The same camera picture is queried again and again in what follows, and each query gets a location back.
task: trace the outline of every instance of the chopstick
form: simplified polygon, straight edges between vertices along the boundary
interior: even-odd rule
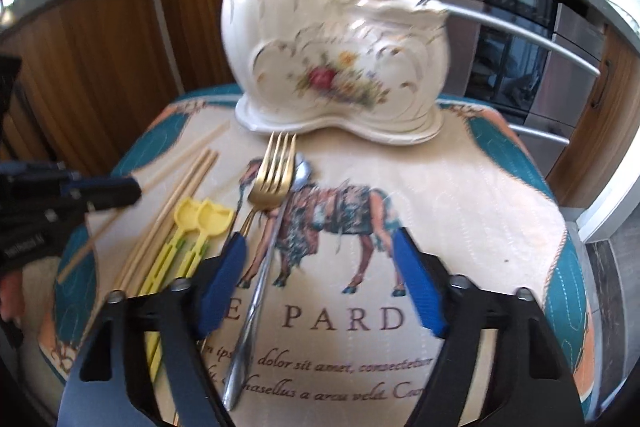
[[[116,283],[114,284],[114,289],[121,289],[126,291],[131,278],[133,277],[133,272],[138,268],[142,258],[148,249],[151,241],[154,236],[158,233],[158,230],[164,223],[164,218],[171,213],[175,204],[180,200],[180,196],[184,192],[187,185],[190,183],[191,179],[195,175],[195,173],[200,169],[204,161],[207,157],[209,157],[210,151],[206,149],[198,155],[198,157],[193,161],[187,174],[175,185],[174,190],[172,190],[169,198],[164,203],[164,206],[158,212],[156,219],[153,220],[151,227],[148,229],[144,235],[140,236],[138,242],[133,248],[129,257],[127,257],[127,262],[122,267],[122,270],[118,274],[116,278]]]
[[[140,254],[140,260],[133,268],[133,272],[130,274],[130,277],[123,280],[122,289],[126,291],[127,295],[138,295],[140,292],[140,289],[145,282],[145,278],[156,260],[156,256],[153,254],[159,253],[162,245],[164,245],[164,242],[166,241],[166,237],[174,227],[173,210],[175,205],[183,198],[189,198],[194,195],[195,191],[198,189],[203,179],[217,160],[218,153],[207,149],[207,155],[204,156],[203,162],[188,178],[188,183],[180,195],[174,200],[168,201],[167,208],[164,208],[161,213],[162,221],[160,222],[157,230],[149,238],[148,245],[146,245],[143,253]]]
[[[169,174],[171,174],[171,172],[174,172],[175,169],[181,163],[183,163],[186,158],[188,158],[188,156],[191,156],[194,152],[196,152],[196,150],[201,149],[210,141],[216,139],[219,135],[224,133],[229,128],[229,126],[229,122],[226,121],[225,123],[220,124],[210,133],[207,133],[205,136],[196,140],[194,143],[188,146],[187,149],[185,149],[174,160],[171,160],[167,165],[156,172],[156,174],[148,182],[146,182],[144,187],[142,187],[142,195],[144,196],[146,193],[153,190],[153,188],[159,185],[160,182],[162,182]],[[60,273],[56,278],[58,284],[62,284],[63,282],[65,282],[66,278],[69,277],[69,274],[73,272],[73,270],[75,270],[76,267],[78,267],[78,265],[82,263],[82,261],[84,261],[84,258],[89,254],[89,252],[91,252],[98,239],[100,239],[107,232],[107,230],[111,228],[113,223],[116,222],[116,220],[124,213],[125,210],[126,208],[120,208],[116,210],[113,213],[113,216],[111,216],[102,225],[100,225],[98,230],[96,230],[95,233],[92,234],[89,240],[84,245],[82,245],[82,247],[80,247],[78,251],[76,251],[69,263],[62,270],[60,270]]]

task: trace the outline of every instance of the white porcelain planter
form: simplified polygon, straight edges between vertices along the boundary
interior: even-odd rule
[[[389,143],[433,136],[447,13],[417,1],[224,0],[225,51],[246,98],[241,123],[303,132],[324,122]]]

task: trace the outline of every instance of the blue gripper pad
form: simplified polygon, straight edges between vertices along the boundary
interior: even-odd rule
[[[84,178],[81,180],[73,180],[66,183],[62,189],[62,194],[68,194],[72,188],[78,188],[83,190],[85,188],[109,188],[109,187],[136,187],[138,182],[129,177],[110,177],[110,176],[95,176],[94,178]]]
[[[396,266],[404,279],[421,324],[433,331],[436,337],[443,338],[448,324],[443,311],[443,295],[438,289],[442,286],[434,281],[434,274],[421,262],[419,256],[426,254],[418,251],[405,229],[396,230],[392,239]]]
[[[221,254],[220,267],[202,295],[197,325],[199,338],[206,338],[222,324],[229,308],[229,301],[242,274],[246,251],[245,238],[236,232],[226,244]]]

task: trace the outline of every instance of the screw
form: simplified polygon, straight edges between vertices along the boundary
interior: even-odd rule
[[[44,216],[47,218],[47,221],[49,221],[50,223],[53,223],[58,220],[58,214],[56,214],[56,211],[53,210],[53,208],[46,210],[44,213]]]
[[[449,284],[452,285],[453,288],[459,288],[461,290],[468,290],[471,288],[471,281],[464,275],[454,275],[449,280]]]
[[[518,288],[516,291],[516,297],[521,301],[534,301],[536,298],[531,293],[529,288]]]
[[[124,301],[126,298],[126,294],[122,290],[114,290],[107,296],[107,302],[109,304],[117,304],[119,302]]]
[[[172,292],[182,292],[188,290],[190,287],[191,281],[189,279],[185,279],[184,277],[180,277],[171,283]]]

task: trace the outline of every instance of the horse illustration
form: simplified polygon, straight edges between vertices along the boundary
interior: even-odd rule
[[[253,182],[261,160],[252,160],[240,180],[240,197],[245,188]],[[273,233],[278,210],[267,214],[267,223],[258,243],[255,257],[247,272],[238,283],[241,288],[249,288],[258,273]],[[289,197],[282,225],[276,239],[276,248],[280,252],[280,274],[273,282],[274,286],[284,287],[291,275],[291,269],[299,266],[307,255],[318,253],[319,233],[324,231],[337,235],[357,235],[362,247],[360,265],[351,282],[342,293],[356,293],[364,280],[374,250],[385,251],[393,262],[391,235],[400,227],[398,214],[391,199],[379,188],[368,185],[343,183],[335,188],[321,188],[316,184],[307,184]],[[394,297],[406,295],[404,282],[398,268]]]

